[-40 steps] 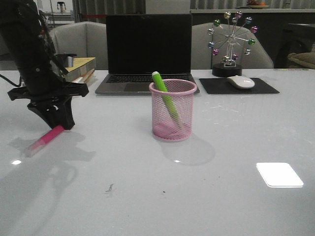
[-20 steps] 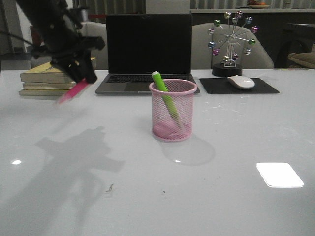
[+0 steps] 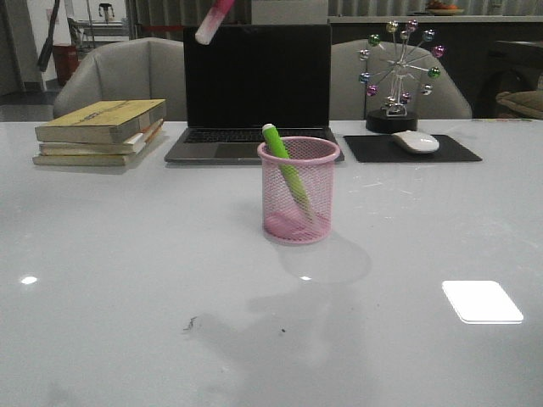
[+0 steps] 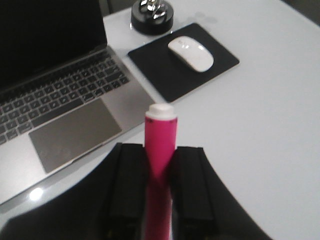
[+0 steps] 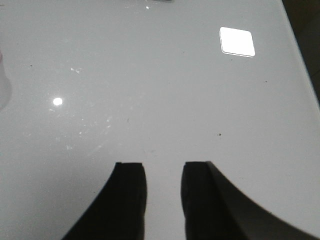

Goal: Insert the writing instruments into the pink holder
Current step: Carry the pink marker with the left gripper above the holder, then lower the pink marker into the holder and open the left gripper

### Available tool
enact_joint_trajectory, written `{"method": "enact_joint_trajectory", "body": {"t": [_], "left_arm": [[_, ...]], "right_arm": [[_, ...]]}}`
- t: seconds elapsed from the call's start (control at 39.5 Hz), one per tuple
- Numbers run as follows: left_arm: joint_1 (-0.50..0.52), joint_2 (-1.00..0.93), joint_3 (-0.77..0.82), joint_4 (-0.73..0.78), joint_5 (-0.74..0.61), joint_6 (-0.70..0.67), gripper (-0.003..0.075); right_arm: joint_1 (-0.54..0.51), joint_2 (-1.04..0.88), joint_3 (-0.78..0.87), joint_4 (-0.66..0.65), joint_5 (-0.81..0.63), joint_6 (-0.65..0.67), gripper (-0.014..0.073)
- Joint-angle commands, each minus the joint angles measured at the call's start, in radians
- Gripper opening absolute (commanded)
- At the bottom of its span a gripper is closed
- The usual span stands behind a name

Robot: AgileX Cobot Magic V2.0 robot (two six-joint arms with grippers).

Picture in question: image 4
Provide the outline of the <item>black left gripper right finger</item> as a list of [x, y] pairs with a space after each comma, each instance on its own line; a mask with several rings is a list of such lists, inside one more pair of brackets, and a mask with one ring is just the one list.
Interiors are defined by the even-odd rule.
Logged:
[[179, 146], [171, 159], [175, 240], [268, 240], [221, 181], [201, 147]]

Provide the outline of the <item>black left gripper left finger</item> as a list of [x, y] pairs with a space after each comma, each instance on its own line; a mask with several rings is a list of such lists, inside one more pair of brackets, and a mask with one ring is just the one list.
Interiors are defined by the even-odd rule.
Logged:
[[117, 143], [63, 194], [11, 218], [3, 240], [139, 240], [148, 178], [141, 144]]

